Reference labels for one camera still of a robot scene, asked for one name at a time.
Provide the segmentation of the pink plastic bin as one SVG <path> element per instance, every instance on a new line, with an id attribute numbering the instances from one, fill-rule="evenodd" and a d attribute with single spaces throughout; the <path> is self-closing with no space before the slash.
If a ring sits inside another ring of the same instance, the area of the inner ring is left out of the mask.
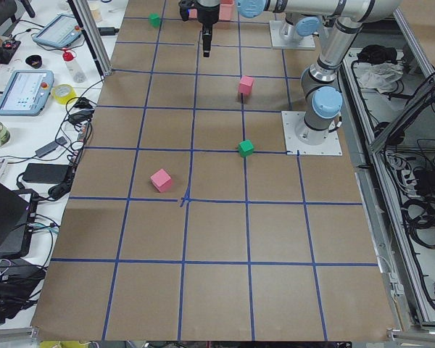
<path id="1" fill-rule="evenodd" d="M 235 3 L 233 0 L 220 0 L 219 21 L 230 21 L 233 18 L 234 5 Z M 196 19 L 196 18 L 197 18 L 196 9 L 190 9 L 189 19 Z"/>

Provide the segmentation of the green cube far corner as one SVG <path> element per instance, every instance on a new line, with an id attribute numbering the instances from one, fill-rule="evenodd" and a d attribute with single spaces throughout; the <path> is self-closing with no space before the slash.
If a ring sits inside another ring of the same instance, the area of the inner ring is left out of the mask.
<path id="1" fill-rule="evenodd" d="M 153 28 L 158 28 L 161 25 L 162 19 L 157 13 L 150 13 L 148 19 Z"/>

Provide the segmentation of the pink cube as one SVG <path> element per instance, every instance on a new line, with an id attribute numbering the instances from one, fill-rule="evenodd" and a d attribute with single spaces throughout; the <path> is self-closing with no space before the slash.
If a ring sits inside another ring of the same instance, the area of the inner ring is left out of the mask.
<path id="1" fill-rule="evenodd" d="M 173 179 L 170 174 L 163 168 L 150 176 L 150 181 L 156 190 L 160 193 L 169 191 L 173 186 Z"/>
<path id="2" fill-rule="evenodd" d="M 238 93 L 243 96 L 249 96 L 254 85 L 254 78 L 248 75 L 243 75 L 239 81 Z"/>

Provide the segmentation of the green cube centre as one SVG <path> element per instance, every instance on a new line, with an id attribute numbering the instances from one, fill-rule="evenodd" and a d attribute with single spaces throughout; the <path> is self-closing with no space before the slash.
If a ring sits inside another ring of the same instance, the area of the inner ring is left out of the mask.
<path id="1" fill-rule="evenodd" d="M 254 145 L 249 139 L 246 139 L 246 140 L 241 141 L 239 143 L 238 151 L 239 151 L 239 155 L 241 157 L 243 157 L 243 158 L 248 157 L 249 155 L 253 154 Z"/>

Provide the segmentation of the red cap squeeze bottle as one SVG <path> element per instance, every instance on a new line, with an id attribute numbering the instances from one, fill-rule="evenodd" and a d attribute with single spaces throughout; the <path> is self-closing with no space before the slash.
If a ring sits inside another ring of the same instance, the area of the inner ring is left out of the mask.
<path id="1" fill-rule="evenodd" d="M 85 82 L 86 75 L 83 72 L 81 66 L 78 64 L 75 54 L 70 49 L 64 48 L 62 58 L 66 64 L 69 73 L 72 76 L 72 79 L 76 83 Z"/>

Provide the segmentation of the far teach pendant tablet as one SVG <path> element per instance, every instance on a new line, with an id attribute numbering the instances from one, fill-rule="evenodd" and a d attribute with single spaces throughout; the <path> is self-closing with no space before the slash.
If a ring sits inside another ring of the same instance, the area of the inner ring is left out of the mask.
<path id="1" fill-rule="evenodd" d="M 81 36 L 77 20 L 69 14 L 58 14 L 49 24 L 33 35 L 37 44 L 62 49 Z"/>

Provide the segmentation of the teach pendant tablet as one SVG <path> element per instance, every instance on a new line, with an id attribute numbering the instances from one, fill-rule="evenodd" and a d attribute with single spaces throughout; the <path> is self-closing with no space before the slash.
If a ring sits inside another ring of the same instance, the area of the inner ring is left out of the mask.
<path id="1" fill-rule="evenodd" d="M 77 20 L 69 14 L 58 14 L 49 24 L 33 35 L 37 44 L 62 49 L 81 36 Z"/>
<path id="2" fill-rule="evenodd" d="M 54 84 L 51 70 L 17 70 L 0 98 L 1 116 L 37 116 Z"/>

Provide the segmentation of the pink cube front left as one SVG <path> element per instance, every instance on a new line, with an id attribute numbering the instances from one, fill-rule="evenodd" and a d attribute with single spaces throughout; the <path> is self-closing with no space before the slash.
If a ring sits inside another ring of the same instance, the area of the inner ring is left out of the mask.
<path id="1" fill-rule="evenodd" d="M 170 174 L 163 168 L 150 176 L 150 181 L 156 190 L 160 193 L 169 191 L 173 186 L 173 179 Z"/>

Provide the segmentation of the yellow tape roll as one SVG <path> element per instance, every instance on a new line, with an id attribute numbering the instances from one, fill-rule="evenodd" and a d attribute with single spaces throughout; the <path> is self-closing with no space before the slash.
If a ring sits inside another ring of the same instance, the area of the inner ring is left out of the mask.
<path id="1" fill-rule="evenodd" d="M 60 84 L 51 90 L 51 95 L 58 104 L 66 104 L 75 101 L 77 94 L 70 84 Z"/>

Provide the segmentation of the black small bowl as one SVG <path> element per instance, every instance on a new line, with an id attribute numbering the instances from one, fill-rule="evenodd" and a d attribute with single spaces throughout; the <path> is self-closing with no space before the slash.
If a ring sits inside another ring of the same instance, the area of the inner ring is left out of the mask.
<path id="1" fill-rule="evenodd" d="M 34 69 L 38 69 L 42 66 L 43 61 L 42 61 L 42 57 L 40 55 L 34 54 L 34 55 L 28 56 L 25 59 L 25 63 Z"/>

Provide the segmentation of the white crumpled cloth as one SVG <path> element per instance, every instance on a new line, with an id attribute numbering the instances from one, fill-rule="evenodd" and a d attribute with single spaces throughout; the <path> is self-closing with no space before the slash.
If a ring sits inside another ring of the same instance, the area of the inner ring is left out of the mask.
<path id="1" fill-rule="evenodd" d="M 367 67 L 358 78 L 361 88 L 376 89 L 379 93 L 392 92 L 396 82 L 403 76 L 403 66 L 382 63 Z"/>

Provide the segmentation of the near teach pendant tablet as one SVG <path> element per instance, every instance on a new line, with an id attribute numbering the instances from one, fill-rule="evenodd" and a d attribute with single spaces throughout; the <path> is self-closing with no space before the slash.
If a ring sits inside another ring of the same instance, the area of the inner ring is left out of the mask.
<path id="1" fill-rule="evenodd" d="M 17 70 L 0 98 L 1 116 L 37 116 L 54 84 L 51 70 Z"/>

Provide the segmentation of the black power brick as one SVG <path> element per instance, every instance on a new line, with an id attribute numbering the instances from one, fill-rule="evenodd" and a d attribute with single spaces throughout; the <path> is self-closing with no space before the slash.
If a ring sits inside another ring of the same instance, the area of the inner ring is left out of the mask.
<path id="1" fill-rule="evenodd" d="M 69 169 L 69 165 L 29 163 L 22 179 L 26 183 L 61 183 Z"/>

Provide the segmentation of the black laptop computer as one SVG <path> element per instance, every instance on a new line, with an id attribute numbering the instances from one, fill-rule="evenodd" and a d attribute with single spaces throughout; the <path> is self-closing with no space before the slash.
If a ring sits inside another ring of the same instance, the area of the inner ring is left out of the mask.
<path id="1" fill-rule="evenodd" d="M 34 190 L 11 190 L 0 183 L 0 259 L 28 254 L 37 204 Z"/>

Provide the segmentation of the aluminium frame post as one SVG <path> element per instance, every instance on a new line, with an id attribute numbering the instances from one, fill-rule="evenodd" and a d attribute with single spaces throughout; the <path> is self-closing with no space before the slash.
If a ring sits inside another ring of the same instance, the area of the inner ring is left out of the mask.
<path id="1" fill-rule="evenodd" d="M 88 45 L 96 69 L 102 78 L 112 74 L 112 65 L 99 34 L 99 29 L 86 0 L 67 0 Z"/>

